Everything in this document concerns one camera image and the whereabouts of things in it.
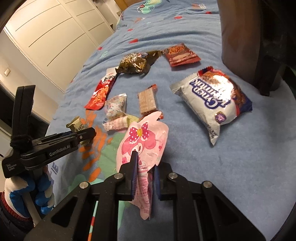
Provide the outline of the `blue white gloved hand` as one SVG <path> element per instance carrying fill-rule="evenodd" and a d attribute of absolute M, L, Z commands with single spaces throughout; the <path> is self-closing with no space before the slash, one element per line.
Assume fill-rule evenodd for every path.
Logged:
<path fill-rule="evenodd" d="M 26 197 L 31 198 L 33 206 L 43 215 L 53 209 L 55 197 L 47 166 L 43 167 L 39 177 L 11 177 L 5 180 L 1 204 L 8 214 L 19 220 L 29 220 L 31 215 L 27 208 Z"/>

